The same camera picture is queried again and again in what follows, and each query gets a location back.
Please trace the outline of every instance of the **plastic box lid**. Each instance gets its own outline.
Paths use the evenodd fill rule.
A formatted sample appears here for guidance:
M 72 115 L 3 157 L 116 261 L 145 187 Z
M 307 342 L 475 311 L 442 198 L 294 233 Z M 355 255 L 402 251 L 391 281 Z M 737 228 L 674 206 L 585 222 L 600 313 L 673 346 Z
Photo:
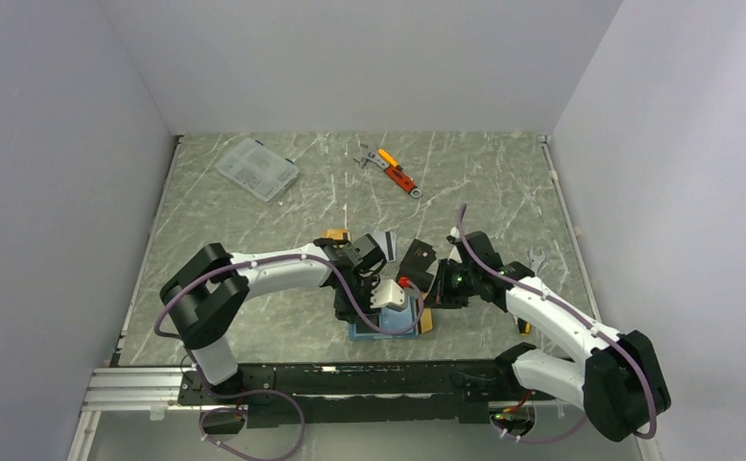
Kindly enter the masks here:
M 265 202 L 271 201 L 299 174 L 292 161 L 248 137 L 229 149 L 214 167 Z

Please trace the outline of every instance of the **marble tabletop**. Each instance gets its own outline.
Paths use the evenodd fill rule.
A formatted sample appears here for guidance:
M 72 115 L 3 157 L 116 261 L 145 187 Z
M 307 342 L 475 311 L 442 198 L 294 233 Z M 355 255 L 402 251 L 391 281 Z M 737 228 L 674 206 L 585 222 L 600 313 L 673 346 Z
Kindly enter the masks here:
M 244 137 L 293 160 L 300 176 L 270 203 L 221 176 L 215 162 Z M 417 200 L 381 170 L 353 161 L 359 136 L 379 142 L 422 189 Z M 180 139 L 156 233 L 136 287 L 122 365 L 178 364 L 180 341 L 156 337 L 153 322 L 163 283 L 203 245 L 264 253 L 301 246 L 327 228 L 351 235 L 393 231 L 404 251 L 412 239 L 451 250 L 445 236 L 468 203 L 467 231 L 484 231 L 505 262 L 526 265 L 528 249 L 547 260 L 540 277 L 590 313 L 586 286 L 548 166 L 533 133 L 222 133 Z M 392 277 L 397 263 L 382 276 Z M 494 358 L 521 341 L 556 353 L 538 332 L 520 337 L 511 316 L 480 300 L 433 311 L 434 329 L 417 339 L 350 341 L 333 317 L 333 291 L 294 289 L 259 297 L 240 309 L 227 337 L 241 362 L 327 362 Z M 164 328 L 174 330 L 167 320 Z

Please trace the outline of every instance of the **white wall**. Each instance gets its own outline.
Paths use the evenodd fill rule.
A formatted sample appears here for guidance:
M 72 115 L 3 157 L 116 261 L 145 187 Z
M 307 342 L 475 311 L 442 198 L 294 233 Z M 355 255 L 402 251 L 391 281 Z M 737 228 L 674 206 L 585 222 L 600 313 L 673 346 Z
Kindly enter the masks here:
M 621 0 L 100 0 L 176 133 L 550 133 Z
M 668 460 L 746 460 L 746 2 L 625 0 L 554 132 L 612 324 L 654 340 Z
M 66 457 L 171 145 L 94 1 L 0 2 L 0 460 Z

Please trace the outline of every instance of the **wrench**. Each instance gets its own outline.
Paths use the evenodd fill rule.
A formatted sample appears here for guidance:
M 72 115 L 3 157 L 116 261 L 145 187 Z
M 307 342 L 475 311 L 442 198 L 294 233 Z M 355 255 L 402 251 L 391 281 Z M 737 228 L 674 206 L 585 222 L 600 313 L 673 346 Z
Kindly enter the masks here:
M 531 258 L 531 270 L 537 276 L 540 274 L 540 266 L 545 262 L 545 250 L 540 249 L 540 254 L 534 253 L 535 249 L 528 250 L 528 257 Z

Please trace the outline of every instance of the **yellow handle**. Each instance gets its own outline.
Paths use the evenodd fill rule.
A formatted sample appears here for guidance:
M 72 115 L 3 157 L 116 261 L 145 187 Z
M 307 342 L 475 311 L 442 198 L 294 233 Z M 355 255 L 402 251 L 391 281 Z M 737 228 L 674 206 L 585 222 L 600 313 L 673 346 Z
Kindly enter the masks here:
M 385 160 L 387 160 L 387 163 L 393 165 L 395 168 L 397 168 L 397 161 L 390 156 L 387 151 L 383 149 L 378 149 L 378 154 L 381 155 Z

